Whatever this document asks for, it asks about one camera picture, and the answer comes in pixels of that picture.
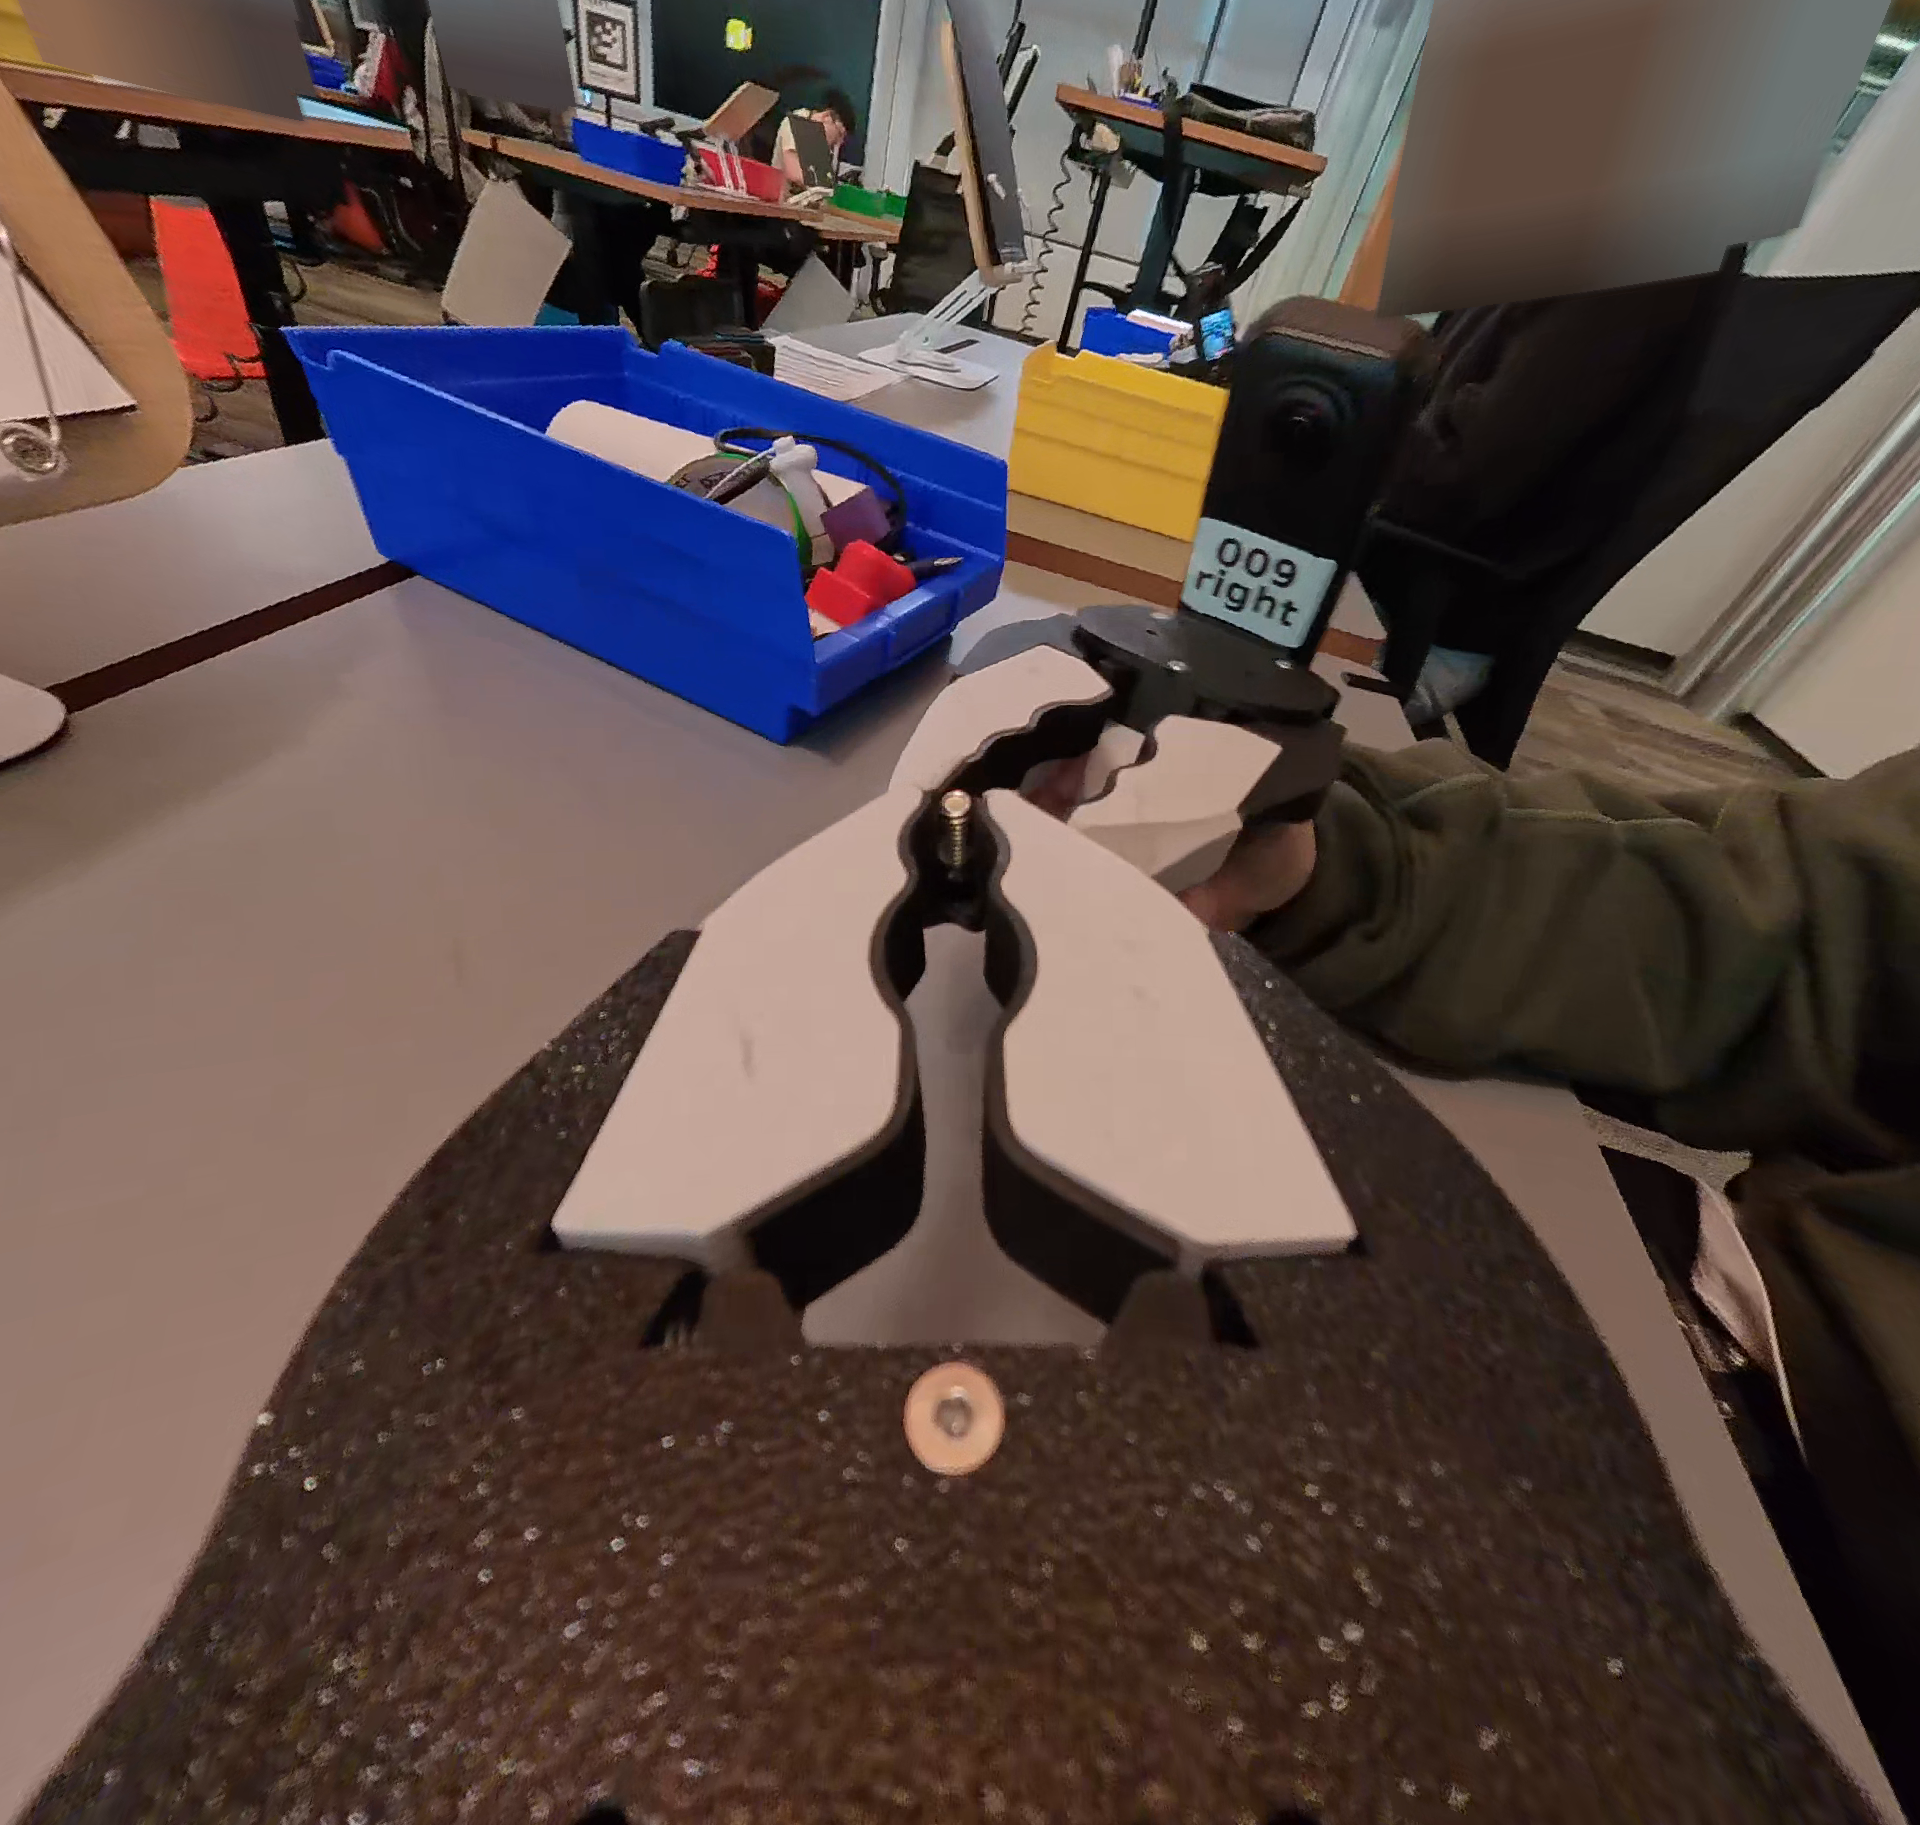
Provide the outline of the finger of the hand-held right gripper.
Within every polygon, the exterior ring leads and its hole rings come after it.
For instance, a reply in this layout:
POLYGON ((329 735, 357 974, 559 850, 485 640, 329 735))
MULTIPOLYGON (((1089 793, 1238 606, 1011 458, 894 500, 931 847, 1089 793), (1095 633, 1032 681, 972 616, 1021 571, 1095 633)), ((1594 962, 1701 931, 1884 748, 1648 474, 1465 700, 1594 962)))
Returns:
POLYGON ((909 735, 889 790, 936 798, 1023 790, 1031 774, 1090 758, 1083 797, 1138 762, 1145 735, 1121 721, 1121 688, 1077 635, 1075 615, 1046 615, 978 635, 909 735))
POLYGON ((1235 846, 1284 744, 1258 730, 1163 717, 1131 760, 1101 737, 1097 790, 1064 823, 1158 884, 1201 884, 1235 846))

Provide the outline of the instruction sheet on stand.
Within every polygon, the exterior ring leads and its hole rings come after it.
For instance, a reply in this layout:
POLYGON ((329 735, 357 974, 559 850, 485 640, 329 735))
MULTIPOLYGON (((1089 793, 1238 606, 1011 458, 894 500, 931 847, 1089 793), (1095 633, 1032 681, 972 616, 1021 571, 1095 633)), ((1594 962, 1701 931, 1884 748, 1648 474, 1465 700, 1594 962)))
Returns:
POLYGON ((160 485, 183 465, 194 424, 171 338, 38 123, 6 90, 2 215, 29 273, 134 398, 118 413, 13 421, 32 439, 3 442, 2 523, 108 506, 160 485))

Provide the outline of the small blue bin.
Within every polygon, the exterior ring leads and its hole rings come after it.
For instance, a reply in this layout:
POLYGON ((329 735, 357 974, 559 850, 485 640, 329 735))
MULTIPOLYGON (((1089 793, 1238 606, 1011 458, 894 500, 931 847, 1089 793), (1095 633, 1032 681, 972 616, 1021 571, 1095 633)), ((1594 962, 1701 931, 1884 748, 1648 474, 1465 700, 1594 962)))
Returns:
POLYGON ((672 133, 623 130, 576 109, 569 139, 576 155, 602 170, 669 187, 684 186, 688 147, 672 133))

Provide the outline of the orange traffic cone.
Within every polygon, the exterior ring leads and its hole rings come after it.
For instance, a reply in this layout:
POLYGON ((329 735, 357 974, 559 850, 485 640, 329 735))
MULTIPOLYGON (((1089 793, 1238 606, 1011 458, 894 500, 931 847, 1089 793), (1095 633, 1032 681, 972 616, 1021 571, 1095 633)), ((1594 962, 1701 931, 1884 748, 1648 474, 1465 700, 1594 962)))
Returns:
POLYGON ((158 276, 183 372, 219 389, 263 381, 256 336, 219 224, 205 205, 147 201, 158 276))

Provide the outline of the silver metal pole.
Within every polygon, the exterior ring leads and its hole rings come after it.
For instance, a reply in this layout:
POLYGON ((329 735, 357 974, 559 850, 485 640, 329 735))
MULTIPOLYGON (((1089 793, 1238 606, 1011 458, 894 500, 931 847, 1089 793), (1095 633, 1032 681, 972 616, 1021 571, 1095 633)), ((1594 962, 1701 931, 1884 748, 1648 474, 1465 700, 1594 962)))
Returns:
POLYGON ((1916 507, 1917 389, 1908 389, 1669 667, 1666 694, 1715 723, 1746 715, 1894 557, 1916 507))

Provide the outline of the grey tape roll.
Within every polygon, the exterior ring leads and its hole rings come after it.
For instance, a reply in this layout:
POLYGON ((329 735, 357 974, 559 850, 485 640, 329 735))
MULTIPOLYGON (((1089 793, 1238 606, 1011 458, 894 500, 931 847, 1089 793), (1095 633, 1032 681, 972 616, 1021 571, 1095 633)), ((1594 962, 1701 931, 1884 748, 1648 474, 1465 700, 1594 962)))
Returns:
POLYGON ((796 558, 806 574, 810 574, 818 564, 828 562, 830 548, 815 555, 807 548, 807 540, 804 538, 801 519, 794 513, 793 502, 779 489, 779 483, 766 473, 765 463, 761 463, 762 449, 728 449, 741 451, 743 463, 723 480, 714 481, 706 489, 706 496, 700 498, 721 506, 723 509, 732 511, 732 516, 752 516, 784 531, 789 541, 794 545, 796 558))

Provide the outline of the white board stand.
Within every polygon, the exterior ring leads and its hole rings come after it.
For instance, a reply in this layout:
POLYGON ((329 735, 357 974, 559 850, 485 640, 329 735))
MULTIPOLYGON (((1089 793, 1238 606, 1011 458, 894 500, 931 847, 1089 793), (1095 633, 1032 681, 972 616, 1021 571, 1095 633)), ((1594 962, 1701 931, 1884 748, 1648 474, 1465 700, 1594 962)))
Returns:
POLYGON ((889 340, 863 349, 859 358, 894 372, 910 375, 945 389, 976 392, 996 372, 962 355, 972 345, 968 321, 1016 282, 1037 276, 1035 261, 991 270, 971 270, 929 310, 910 316, 889 340))

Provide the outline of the yellow plastic bin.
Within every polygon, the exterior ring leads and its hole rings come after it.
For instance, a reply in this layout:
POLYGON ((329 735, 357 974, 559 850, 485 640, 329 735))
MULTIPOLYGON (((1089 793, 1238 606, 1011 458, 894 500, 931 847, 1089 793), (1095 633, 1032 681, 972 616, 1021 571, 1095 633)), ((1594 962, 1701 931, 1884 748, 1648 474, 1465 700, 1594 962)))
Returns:
POLYGON ((1007 485, 1188 543, 1227 419, 1225 389, 1126 358, 1037 347, 1020 365, 1007 485))

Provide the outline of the printed instruction sheet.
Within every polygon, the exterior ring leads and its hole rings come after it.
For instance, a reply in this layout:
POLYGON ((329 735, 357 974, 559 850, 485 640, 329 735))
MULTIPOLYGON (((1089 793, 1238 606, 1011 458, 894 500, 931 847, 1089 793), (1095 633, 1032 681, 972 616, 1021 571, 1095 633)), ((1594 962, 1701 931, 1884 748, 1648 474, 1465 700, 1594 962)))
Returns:
POLYGON ((2 424, 118 413, 134 398, 108 372, 2 227, 2 424))

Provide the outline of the black knob screw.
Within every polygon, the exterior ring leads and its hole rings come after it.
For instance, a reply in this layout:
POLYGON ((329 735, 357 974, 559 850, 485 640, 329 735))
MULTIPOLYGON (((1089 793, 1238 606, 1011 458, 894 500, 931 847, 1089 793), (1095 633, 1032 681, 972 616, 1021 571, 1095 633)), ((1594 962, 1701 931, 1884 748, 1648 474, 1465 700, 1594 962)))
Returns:
POLYGON ((972 795, 946 788, 929 807, 929 920, 983 929, 991 870, 991 840, 972 795))

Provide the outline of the black standing desk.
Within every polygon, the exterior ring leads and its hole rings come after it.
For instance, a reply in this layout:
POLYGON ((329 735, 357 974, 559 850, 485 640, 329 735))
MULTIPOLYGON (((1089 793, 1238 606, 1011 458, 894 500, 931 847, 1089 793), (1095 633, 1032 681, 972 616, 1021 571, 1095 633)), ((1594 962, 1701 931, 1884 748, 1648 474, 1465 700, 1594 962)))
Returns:
POLYGON ((1064 155, 1089 174, 1086 220, 1053 340, 1060 351, 1075 349, 1083 299, 1121 310, 1171 306, 1191 323, 1225 308, 1278 247, 1326 166, 1309 142, 1293 139, 1311 130, 1303 114, 1291 114, 1281 127, 1253 130, 1256 109, 1221 106, 1195 90, 1134 96, 1060 84, 1053 100, 1070 121, 1064 155), (1118 169, 1156 183, 1139 256, 1123 289, 1097 282, 1090 272, 1118 169), (1231 207, 1213 247, 1185 263, 1181 234, 1197 197, 1225 197, 1231 207))

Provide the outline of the grey panel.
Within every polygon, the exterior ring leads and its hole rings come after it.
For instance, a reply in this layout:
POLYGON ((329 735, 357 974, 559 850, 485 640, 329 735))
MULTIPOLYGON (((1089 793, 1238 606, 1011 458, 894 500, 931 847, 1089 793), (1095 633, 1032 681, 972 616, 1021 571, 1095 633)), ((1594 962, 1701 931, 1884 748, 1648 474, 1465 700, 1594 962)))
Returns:
POLYGON ((441 321, 466 329, 526 329, 572 253, 563 229, 513 180, 484 180, 441 287, 441 321))

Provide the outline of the person's right forearm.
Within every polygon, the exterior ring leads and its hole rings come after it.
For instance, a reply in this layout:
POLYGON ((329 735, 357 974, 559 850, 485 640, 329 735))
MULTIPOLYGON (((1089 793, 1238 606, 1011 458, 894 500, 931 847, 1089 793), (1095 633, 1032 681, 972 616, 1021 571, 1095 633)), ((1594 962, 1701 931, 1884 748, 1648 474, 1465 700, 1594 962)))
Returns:
POLYGON ((1655 793, 1351 748, 1305 884, 1245 935, 1428 1069, 1543 1074, 1689 1146, 1916 1163, 1916 751, 1655 793))

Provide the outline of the person's right hand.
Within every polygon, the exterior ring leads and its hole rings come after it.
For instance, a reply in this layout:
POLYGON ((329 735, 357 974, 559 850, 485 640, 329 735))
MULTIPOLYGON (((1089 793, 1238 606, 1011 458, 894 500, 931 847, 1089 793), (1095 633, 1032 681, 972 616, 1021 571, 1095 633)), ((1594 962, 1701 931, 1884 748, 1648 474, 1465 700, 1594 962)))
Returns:
MULTIPOLYGON (((1035 766, 1020 795, 1053 818, 1090 798, 1092 755, 1064 755, 1035 766)), ((1317 826, 1309 820, 1242 828, 1218 870, 1178 892, 1193 916, 1215 931, 1245 931, 1296 899, 1317 863, 1317 826)))

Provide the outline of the black white marker sign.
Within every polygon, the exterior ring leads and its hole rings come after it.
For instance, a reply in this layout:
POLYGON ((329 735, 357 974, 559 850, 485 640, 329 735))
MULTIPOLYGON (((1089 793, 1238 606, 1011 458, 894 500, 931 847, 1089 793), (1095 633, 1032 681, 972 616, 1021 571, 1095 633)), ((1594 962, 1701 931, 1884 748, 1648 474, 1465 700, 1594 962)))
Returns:
POLYGON ((569 0, 576 84, 605 100, 640 99, 635 0, 569 0))

